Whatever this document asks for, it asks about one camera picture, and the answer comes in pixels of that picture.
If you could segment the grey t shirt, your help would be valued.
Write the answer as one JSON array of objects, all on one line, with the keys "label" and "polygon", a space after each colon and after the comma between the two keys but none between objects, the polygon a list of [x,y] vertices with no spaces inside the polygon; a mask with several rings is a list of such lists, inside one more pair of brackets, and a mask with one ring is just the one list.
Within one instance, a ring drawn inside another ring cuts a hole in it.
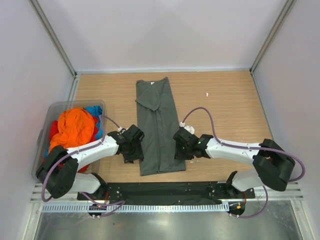
[{"label": "grey t shirt", "polygon": [[173,136],[179,130],[179,119],[169,79],[138,80],[135,102],[137,125],[144,133],[140,175],[185,171],[185,161],[175,159]]}]

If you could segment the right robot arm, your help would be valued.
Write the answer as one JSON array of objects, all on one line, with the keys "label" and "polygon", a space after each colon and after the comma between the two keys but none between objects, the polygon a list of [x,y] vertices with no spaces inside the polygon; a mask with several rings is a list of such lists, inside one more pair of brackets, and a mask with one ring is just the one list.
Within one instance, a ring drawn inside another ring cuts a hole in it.
[{"label": "right robot arm", "polygon": [[224,141],[208,134],[197,137],[184,127],[178,129],[173,139],[177,160],[218,158],[251,166],[246,171],[233,171],[228,177],[225,192],[231,198],[256,187],[283,192],[295,166],[293,158],[271,139],[262,143]]}]

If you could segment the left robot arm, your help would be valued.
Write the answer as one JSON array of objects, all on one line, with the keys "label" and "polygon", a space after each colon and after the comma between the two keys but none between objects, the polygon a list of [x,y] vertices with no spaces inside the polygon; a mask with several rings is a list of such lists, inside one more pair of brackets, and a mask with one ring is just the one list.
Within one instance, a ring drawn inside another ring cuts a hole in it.
[{"label": "left robot arm", "polygon": [[80,173],[80,169],[100,159],[122,155],[125,162],[143,160],[141,142],[144,133],[136,125],[112,131],[102,138],[78,147],[54,147],[36,171],[42,183],[41,199],[59,199],[68,192],[78,192],[86,198],[101,200],[107,193],[107,183],[95,172]]}]

